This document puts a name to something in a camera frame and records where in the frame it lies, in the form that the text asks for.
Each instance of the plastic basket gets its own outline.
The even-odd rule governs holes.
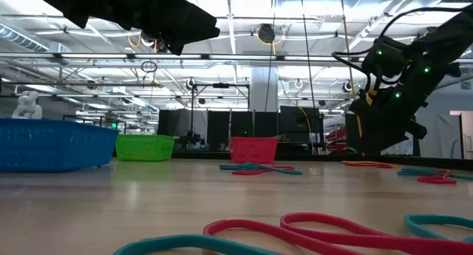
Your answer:
[[[128,161],[159,162],[171,159],[174,138],[164,135],[119,135],[117,158]]]
[[[234,163],[273,163],[278,141],[269,137],[232,137],[231,159]]]
[[[0,119],[0,171],[63,172],[106,165],[118,131],[65,120]]]

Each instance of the ceiling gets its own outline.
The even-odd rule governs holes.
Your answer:
[[[200,41],[185,46],[184,54],[226,54],[226,55],[265,55],[271,53],[271,45],[265,45],[253,34],[261,23],[274,23],[277,41],[276,55],[329,56],[333,51],[365,50],[382,31],[391,18],[384,16],[411,10],[416,7],[464,7],[471,0],[304,0],[302,9],[300,0],[188,0],[218,18],[217,27],[220,36],[207,41]],[[343,14],[347,17],[346,28],[343,25]],[[0,0],[0,24],[14,25],[23,34],[28,35],[40,44],[62,44],[73,53],[152,53],[153,47],[147,47],[140,41],[140,31],[123,30],[115,23],[91,18],[86,29],[81,29],[65,19],[61,12],[42,0]],[[405,16],[392,25],[388,35],[409,43],[417,34],[423,34],[427,27],[439,26],[454,16],[454,13],[415,13]],[[0,52],[32,52],[11,41],[0,38]],[[140,99],[158,109],[182,108],[190,106],[189,99],[158,98],[162,95],[189,95],[186,82],[193,78],[197,83],[213,84],[218,82],[230,84],[249,84],[251,69],[269,67],[269,61],[245,60],[184,60],[180,58],[156,59],[159,69],[146,74],[141,70],[144,60],[133,61],[96,58],[69,59],[68,65],[61,65],[47,59],[36,58],[0,58],[0,72],[10,81],[66,81],[81,83],[96,81],[98,83],[149,84],[153,79],[163,88],[98,86],[87,89],[83,86],[57,86],[58,92],[64,94],[113,95],[117,92],[127,95],[141,95]],[[297,62],[274,62],[279,77],[279,102],[291,104],[291,98],[309,97],[310,74],[313,79],[313,93],[320,98],[349,98],[343,92],[342,84],[350,79],[350,70],[335,61],[311,62],[309,68],[306,59]],[[363,85],[364,74],[352,71],[354,84]],[[201,108],[245,108],[246,92],[235,89],[207,88],[201,96],[226,96],[238,99],[217,99],[207,101]],[[97,99],[70,97],[81,103],[96,103]],[[120,98],[99,98],[101,104],[116,110],[130,110],[134,105],[123,105]],[[340,106],[344,101],[329,101],[325,109]],[[311,101],[298,101],[301,106],[311,106]]]

